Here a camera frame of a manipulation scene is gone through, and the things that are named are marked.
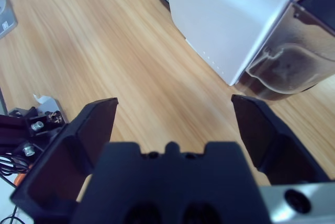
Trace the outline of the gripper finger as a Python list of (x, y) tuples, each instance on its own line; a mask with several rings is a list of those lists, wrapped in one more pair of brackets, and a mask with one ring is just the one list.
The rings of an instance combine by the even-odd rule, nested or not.
[(241, 140), (254, 167), (272, 185), (324, 183), (329, 177), (266, 102), (232, 95)]
[(34, 223), (69, 223), (86, 178), (110, 141), (118, 100), (87, 104), (46, 147), (11, 201)]

